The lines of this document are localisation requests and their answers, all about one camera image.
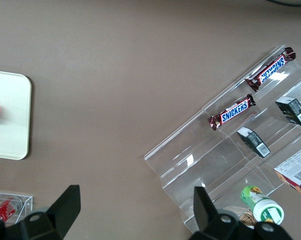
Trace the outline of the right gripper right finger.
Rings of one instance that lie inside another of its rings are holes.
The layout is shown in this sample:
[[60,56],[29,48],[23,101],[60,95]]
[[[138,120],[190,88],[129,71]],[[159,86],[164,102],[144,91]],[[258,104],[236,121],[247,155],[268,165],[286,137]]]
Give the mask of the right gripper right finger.
[[206,189],[194,188],[193,211],[199,231],[191,240],[291,240],[279,225],[258,222],[253,229],[244,225],[231,211],[217,210]]

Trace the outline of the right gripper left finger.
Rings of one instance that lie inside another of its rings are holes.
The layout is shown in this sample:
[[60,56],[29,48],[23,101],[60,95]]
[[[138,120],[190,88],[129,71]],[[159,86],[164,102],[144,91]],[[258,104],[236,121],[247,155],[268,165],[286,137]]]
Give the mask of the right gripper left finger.
[[8,227],[0,220],[0,240],[63,240],[80,211],[80,186],[70,185],[47,211],[29,214]]

